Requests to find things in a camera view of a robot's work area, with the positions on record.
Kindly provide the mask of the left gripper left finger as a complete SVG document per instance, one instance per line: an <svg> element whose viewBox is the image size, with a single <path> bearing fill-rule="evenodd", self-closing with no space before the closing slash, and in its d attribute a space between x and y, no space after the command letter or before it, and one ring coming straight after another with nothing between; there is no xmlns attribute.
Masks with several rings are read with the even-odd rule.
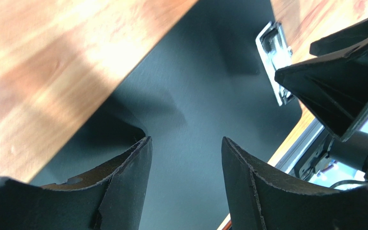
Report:
<svg viewBox="0 0 368 230"><path fill-rule="evenodd" d="M137 230L152 162L152 139L69 178L33 186L0 177L0 230Z"/></svg>

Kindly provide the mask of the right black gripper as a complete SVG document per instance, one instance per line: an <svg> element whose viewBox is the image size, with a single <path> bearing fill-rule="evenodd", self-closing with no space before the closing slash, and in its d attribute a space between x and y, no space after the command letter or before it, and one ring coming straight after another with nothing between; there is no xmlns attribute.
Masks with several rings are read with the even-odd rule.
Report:
<svg viewBox="0 0 368 230"><path fill-rule="evenodd" d="M368 18L312 42L310 54L312 59L278 69L275 81L332 136L322 131L314 139L294 176L329 188L365 185L368 133L356 130L368 116Z"/></svg>

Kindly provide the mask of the black clipboard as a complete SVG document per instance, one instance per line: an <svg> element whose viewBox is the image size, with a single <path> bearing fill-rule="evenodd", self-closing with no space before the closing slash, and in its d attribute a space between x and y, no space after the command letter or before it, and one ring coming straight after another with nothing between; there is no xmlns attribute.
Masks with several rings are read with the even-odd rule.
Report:
<svg viewBox="0 0 368 230"><path fill-rule="evenodd" d="M145 136L152 163L139 228L215 230L228 215L221 142L263 161L301 118L279 106L255 39L268 0L201 0L31 181L63 183Z"/></svg>

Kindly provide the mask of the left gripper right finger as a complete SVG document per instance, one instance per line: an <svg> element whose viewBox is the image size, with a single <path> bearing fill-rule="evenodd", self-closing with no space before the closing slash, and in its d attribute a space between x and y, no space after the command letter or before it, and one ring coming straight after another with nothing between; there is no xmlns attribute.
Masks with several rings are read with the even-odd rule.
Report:
<svg viewBox="0 0 368 230"><path fill-rule="evenodd" d="M234 230L368 230L368 184L337 190L306 182L222 139Z"/></svg>

